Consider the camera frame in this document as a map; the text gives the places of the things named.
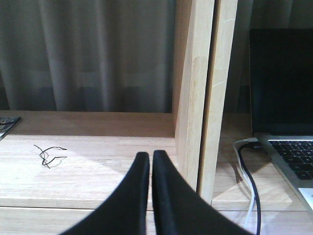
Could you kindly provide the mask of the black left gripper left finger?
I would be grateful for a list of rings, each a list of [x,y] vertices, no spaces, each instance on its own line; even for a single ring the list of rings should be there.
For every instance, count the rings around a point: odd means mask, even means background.
[[[124,179],[91,214],[63,235],[144,235],[150,161],[138,152]]]

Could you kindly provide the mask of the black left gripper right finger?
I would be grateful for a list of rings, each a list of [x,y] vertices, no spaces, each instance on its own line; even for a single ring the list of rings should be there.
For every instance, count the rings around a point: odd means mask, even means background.
[[[153,155],[152,197],[158,235],[247,235],[207,204],[183,179],[166,151]]]

